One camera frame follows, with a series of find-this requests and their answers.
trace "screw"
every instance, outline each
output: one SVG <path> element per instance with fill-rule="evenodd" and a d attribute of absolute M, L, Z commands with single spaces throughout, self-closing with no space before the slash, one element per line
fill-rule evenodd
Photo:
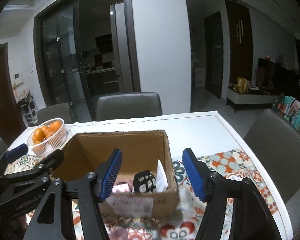
<path fill-rule="evenodd" d="M 55 179 L 54 185 L 59 185 L 62 182 L 62 179 Z"/>
<path fill-rule="evenodd" d="M 89 179 L 92 179 L 95 175 L 96 175 L 96 174 L 92 171 L 92 172 L 89 172 L 89 173 L 87 174 L 87 177 L 88 177 Z"/>
<path fill-rule="evenodd" d="M 41 181 L 47 182 L 49 180 L 49 177 L 42 177 Z"/>
<path fill-rule="evenodd" d="M 217 172 L 212 171 L 210 177 L 215 178 L 217 176 Z"/>

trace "black mesh object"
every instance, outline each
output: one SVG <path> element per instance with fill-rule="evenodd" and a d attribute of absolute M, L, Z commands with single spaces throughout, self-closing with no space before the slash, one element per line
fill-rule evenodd
<path fill-rule="evenodd" d="M 133 188 L 136 193 L 153 192 L 155 185 L 155 177 L 149 170 L 140 171 L 133 177 Z"/>

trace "wooden door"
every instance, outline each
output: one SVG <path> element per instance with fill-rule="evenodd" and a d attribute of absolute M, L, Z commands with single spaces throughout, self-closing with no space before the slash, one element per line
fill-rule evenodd
<path fill-rule="evenodd" d="M 204 19 L 206 40 L 206 89 L 221 98 L 223 79 L 223 35 L 220 11 Z"/>
<path fill-rule="evenodd" d="M 6 43 L 0 45 L 0 136 L 9 145 L 24 130 L 25 125 L 12 91 Z"/>
<path fill-rule="evenodd" d="M 242 77 L 251 81 L 253 44 L 249 9 L 236 2 L 226 1 L 230 31 L 230 83 Z"/>

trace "dark door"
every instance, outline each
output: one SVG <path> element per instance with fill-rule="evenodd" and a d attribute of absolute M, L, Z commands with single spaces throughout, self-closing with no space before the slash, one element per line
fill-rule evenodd
<path fill-rule="evenodd" d="M 13 95 L 7 44 L 0 45 L 0 136 L 9 145 L 25 129 Z"/>
<path fill-rule="evenodd" d="M 249 9 L 235 2 L 226 1 L 230 31 L 230 83 L 242 77 L 251 81 L 253 45 Z"/>
<path fill-rule="evenodd" d="M 223 36 L 220 11 L 204 19 L 206 40 L 206 89 L 221 97 L 223 77 Z"/>
<path fill-rule="evenodd" d="M 74 120 L 89 122 L 95 113 L 82 62 L 77 58 L 74 15 L 72 3 L 44 19 L 45 70 L 52 103 L 69 103 Z"/>

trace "white plastic basket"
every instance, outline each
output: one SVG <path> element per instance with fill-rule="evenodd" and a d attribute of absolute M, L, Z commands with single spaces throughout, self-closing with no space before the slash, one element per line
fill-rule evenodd
<path fill-rule="evenodd" d="M 38 126 L 38 128 L 41 128 L 42 126 L 46 125 L 49 126 L 51 123 L 55 121 L 60 121 L 62 123 L 59 130 L 52 135 L 50 138 L 44 140 L 42 143 L 39 143 L 37 145 L 33 145 L 32 136 L 34 134 L 34 131 L 30 134 L 27 145 L 30 150 L 34 152 L 37 156 L 47 156 L 50 153 L 52 153 L 54 150 L 58 149 L 63 142 L 66 139 L 66 127 L 65 127 L 65 121 L 61 118 L 54 118 L 47 122 L 44 122 Z"/>

